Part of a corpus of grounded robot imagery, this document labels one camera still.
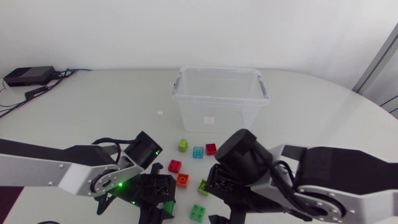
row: light blue lego brick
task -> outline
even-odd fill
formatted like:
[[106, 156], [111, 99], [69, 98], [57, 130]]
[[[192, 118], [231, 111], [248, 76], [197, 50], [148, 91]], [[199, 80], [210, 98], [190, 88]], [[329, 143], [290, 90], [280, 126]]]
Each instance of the light blue lego brick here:
[[203, 147], [193, 147], [193, 157], [196, 159], [203, 158]]

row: lime green lego brick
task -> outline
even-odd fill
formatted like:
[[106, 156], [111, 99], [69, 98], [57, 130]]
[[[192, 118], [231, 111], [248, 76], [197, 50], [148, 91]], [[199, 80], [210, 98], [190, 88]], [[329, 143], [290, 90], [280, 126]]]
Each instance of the lime green lego brick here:
[[189, 217], [190, 217], [190, 219], [201, 223], [201, 221], [203, 220], [203, 217], [205, 216], [205, 212], [206, 212], [206, 209], [204, 207], [194, 204]]
[[169, 212], [172, 215], [173, 215], [173, 208], [174, 208], [174, 202], [173, 201], [169, 201], [169, 202], [164, 202], [163, 203], [163, 209], [166, 212]]
[[178, 145], [178, 150], [180, 152], [186, 152], [188, 148], [188, 141], [185, 139], [181, 139], [180, 144]]
[[207, 192], [205, 190], [205, 185], [206, 185], [206, 181], [201, 180], [199, 187], [198, 187], [198, 191], [199, 191], [199, 193], [203, 194], [204, 196], [209, 196], [209, 192]]

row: black device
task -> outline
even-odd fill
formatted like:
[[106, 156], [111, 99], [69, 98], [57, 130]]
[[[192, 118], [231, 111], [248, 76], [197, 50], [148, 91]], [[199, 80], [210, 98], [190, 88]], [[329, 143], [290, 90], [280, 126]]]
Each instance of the black device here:
[[4, 77], [9, 86], [47, 85], [51, 81], [53, 66], [17, 68]]

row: gray robot arm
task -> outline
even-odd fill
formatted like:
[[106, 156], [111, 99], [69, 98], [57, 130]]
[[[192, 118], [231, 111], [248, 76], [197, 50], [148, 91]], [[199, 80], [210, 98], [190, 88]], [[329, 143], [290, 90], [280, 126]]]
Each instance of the gray robot arm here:
[[230, 206], [231, 216], [212, 215], [212, 224], [242, 224], [247, 213], [266, 212], [332, 223], [370, 224], [398, 216], [398, 164], [358, 150], [290, 145], [266, 150], [242, 129], [215, 157], [219, 164], [205, 188]]

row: transparent container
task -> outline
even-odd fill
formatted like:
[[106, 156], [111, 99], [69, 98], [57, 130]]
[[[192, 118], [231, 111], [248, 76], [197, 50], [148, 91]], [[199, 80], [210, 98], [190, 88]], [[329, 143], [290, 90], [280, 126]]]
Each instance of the transparent container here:
[[246, 68], [183, 67], [172, 96], [187, 131], [221, 133], [249, 128], [270, 101], [261, 72]]

